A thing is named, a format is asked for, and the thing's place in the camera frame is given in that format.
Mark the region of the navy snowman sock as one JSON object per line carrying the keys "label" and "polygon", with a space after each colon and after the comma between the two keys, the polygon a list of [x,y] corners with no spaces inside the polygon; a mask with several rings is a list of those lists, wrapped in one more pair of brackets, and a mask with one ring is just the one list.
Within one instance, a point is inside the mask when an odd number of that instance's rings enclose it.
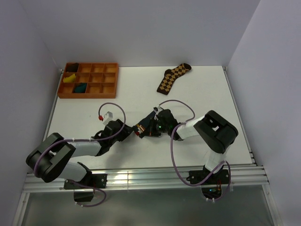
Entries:
{"label": "navy snowman sock", "polygon": [[142,133],[148,128],[152,127],[153,120],[154,120],[154,111],[149,113],[145,118],[140,120],[137,124],[135,124],[132,129],[134,133],[139,137],[142,138]]}

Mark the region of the green reindeer sock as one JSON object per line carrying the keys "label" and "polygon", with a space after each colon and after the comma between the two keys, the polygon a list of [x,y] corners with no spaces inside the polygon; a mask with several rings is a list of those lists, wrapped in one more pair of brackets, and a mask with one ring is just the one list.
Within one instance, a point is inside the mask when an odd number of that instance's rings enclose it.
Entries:
{"label": "green reindeer sock", "polygon": [[87,83],[79,83],[75,86],[73,93],[85,93],[87,89]]}

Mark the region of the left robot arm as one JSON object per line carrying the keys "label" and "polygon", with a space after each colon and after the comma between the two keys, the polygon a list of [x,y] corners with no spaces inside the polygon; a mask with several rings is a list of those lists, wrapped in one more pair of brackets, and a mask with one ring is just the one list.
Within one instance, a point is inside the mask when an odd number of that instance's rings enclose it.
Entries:
{"label": "left robot arm", "polygon": [[104,155],[116,143],[125,140],[133,129],[120,119],[111,120],[103,130],[90,139],[76,142],[64,139],[59,133],[52,133],[26,158],[26,164],[36,177],[49,183],[57,178],[68,180],[81,188],[104,187],[104,180],[98,179],[81,162],[70,162],[80,156],[98,157]]}

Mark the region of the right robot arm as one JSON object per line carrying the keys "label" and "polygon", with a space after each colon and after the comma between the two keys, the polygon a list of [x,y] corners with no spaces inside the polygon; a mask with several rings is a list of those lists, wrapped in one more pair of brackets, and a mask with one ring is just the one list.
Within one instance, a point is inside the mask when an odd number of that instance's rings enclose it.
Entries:
{"label": "right robot arm", "polygon": [[155,107],[153,112],[135,126],[135,129],[137,129],[136,135],[140,138],[159,137],[167,133],[172,140],[183,141],[200,136],[211,152],[199,176],[194,177],[192,181],[193,176],[190,175],[187,180],[191,184],[201,181],[212,184],[219,178],[226,182],[226,175],[229,175],[230,171],[224,170],[223,164],[228,148],[238,136],[238,130],[217,112],[210,110],[198,119],[180,123],[169,109]]}

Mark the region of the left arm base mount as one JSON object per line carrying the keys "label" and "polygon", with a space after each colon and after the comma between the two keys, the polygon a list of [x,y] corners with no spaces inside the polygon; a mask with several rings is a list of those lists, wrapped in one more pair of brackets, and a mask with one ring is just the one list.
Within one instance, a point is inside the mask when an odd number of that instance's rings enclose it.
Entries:
{"label": "left arm base mount", "polygon": [[74,190],[74,201],[84,204],[92,201],[96,191],[103,193],[104,198],[106,198],[106,193],[102,190],[106,188],[106,183],[107,174],[91,174],[85,176],[79,182],[74,182],[70,179],[65,180],[63,188],[64,190]]}

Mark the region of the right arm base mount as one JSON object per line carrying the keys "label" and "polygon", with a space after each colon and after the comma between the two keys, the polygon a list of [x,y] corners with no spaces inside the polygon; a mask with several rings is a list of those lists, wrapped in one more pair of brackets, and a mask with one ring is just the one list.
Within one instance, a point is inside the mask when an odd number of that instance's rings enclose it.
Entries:
{"label": "right arm base mount", "polygon": [[[197,184],[208,176],[210,171],[206,168],[202,170],[191,170],[186,181],[191,185]],[[212,174],[203,184],[209,187],[202,187],[202,194],[206,199],[216,201],[221,198],[227,192],[230,191],[231,176],[228,169],[221,168],[217,173]]]}

